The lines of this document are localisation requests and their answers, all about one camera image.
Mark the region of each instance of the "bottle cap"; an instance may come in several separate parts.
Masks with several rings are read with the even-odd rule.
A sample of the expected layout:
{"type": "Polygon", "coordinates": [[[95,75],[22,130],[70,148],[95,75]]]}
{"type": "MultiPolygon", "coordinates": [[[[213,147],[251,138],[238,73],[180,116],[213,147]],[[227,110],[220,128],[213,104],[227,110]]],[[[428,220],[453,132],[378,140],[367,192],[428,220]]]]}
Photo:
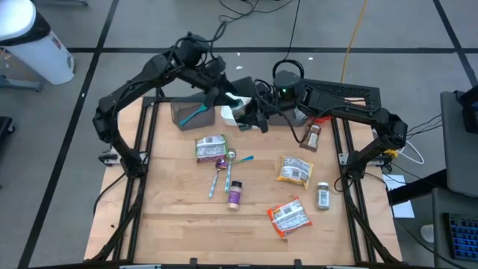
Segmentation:
{"type": "Polygon", "coordinates": [[[231,186],[242,188],[242,182],[232,181],[231,186]]]}

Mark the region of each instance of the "wooden tabletop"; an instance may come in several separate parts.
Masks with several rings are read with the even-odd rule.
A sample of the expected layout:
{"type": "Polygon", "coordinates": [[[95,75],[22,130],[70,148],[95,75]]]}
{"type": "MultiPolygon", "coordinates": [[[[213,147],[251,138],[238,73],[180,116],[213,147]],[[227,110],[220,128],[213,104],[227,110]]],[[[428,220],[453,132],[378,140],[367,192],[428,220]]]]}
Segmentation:
{"type": "MultiPolygon", "coordinates": [[[[140,114],[137,100],[122,111],[119,129],[125,141],[133,145],[140,114]]],[[[201,129],[181,132],[171,121],[170,104],[161,103],[158,112],[152,157],[138,233],[134,262],[187,264],[191,257],[200,264],[292,265],[302,259],[304,265],[353,265],[349,228],[342,194],[333,190],[339,177],[334,138],[330,123],[322,124],[317,152],[300,149],[288,127],[270,126],[269,132],[241,132],[227,126],[217,108],[216,123],[201,129]],[[226,172],[220,172],[212,199],[208,198],[214,178],[213,163],[196,163],[195,139],[224,134],[228,145],[237,150],[237,158],[254,155],[254,160],[232,168],[232,180],[243,183],[239,211],[227,209],[224,192],[226,172]],[[310,188],[278,182],[281,155],[314,163],[310,188]],[[315,208],[317,183],[328,182],[330,210],[315,208]],[[299,197],[313,225],[298,229],[281,239],[274,230],[267,210],[299,197]]],[[[146,144],[147,126],[143,138],[146,144]]],[[[361,149],[373,139],[370,126],[350,123],[353,142],[361,149]]],[[[304,128],[298,128],[302,135],[304,128]]],[[[347,151],[343,129],[341,138],[347,151]]],[[[367,172],[382,176],[379,168],[367,172]]],[[[106,169],[102,188],[121,175],[121,167],[106,169]]],[[[125,192],[123,180],[107,192],[98,204],[85,253],[94,256],[117,226],[125,192]]],[[[362,179],[364,199],[371,229],[392,255],[401,259],[391,209],[383,182],[370,176],[362,179]]],[[[357,225],[362,259],[367,260],[363,234],[357,225]]],[[[125,244],[129,240],[125,233],[125,244]]],[[[123,247],[125,257],[127,247],[123,247]]]]}

